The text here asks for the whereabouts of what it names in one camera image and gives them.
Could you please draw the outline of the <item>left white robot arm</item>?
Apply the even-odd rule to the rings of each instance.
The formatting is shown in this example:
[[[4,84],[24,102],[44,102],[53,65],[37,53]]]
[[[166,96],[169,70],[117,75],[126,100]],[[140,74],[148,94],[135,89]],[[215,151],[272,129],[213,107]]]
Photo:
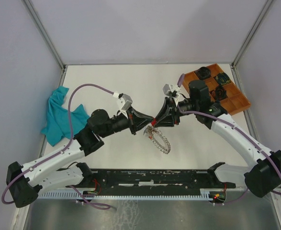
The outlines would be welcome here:
[[[88,167],[61,170],[71,161],[86,157],[104,145],[103,138],[129,129],[134,135],[154,121],[152,116],[129,107],[125,113],[109,117],[104,109],[92,112],[85,127],[67,145],[55,152],[23,165],[13,162],[8,166],[6,184],[17,208],[35,201],[39,194],[61,186],[92,184]]]

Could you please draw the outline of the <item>silver keyring with keys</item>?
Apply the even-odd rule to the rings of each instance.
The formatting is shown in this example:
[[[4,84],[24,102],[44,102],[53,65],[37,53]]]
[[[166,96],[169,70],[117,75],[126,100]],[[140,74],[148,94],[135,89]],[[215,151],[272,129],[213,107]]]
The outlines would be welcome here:
[[[155,147],[164,154],[169,154],[171,145],[163,133],[153,126],[147,126],[144,130],[144,135],[149,138]]]

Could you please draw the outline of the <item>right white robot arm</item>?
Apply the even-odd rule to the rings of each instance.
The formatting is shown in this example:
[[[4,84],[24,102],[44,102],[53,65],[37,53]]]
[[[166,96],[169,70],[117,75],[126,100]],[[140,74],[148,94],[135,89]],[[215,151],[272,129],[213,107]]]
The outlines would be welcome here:
[[[177,85],[165,84],[166,97],[153,126],[173,127],[180,123],[182,116],[194,114],[200,123],[230,144],[247,164],[243,167],[224,163],[217,167],[206,176],[211,187],[231,182],[257,197],[270,192],[281,195],[281,151],[272,151],[245,132],[220,102],[212,102],[204,81],[191,81],[189,97],[183,101],[179,100],[181,85],[181,81]]]

